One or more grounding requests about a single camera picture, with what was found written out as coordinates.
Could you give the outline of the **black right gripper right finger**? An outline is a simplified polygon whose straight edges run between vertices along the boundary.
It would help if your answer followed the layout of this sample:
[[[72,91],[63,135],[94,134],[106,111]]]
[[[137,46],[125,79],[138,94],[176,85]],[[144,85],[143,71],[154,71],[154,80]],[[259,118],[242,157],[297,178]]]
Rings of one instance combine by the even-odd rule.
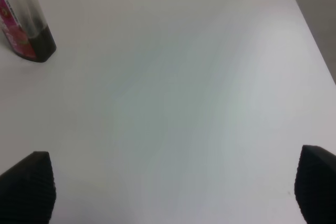
[[[335,155],[319,146],[304,145],[294,192],[306,223],[335,223]]]

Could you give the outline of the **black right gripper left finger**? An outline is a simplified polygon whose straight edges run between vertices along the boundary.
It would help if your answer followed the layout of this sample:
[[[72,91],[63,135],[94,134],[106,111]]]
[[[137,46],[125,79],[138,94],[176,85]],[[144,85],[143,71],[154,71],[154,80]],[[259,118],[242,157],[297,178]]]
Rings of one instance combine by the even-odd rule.
[[[1,174],[1,223],[49,223],[55,202],[48,152],[34,151]]]

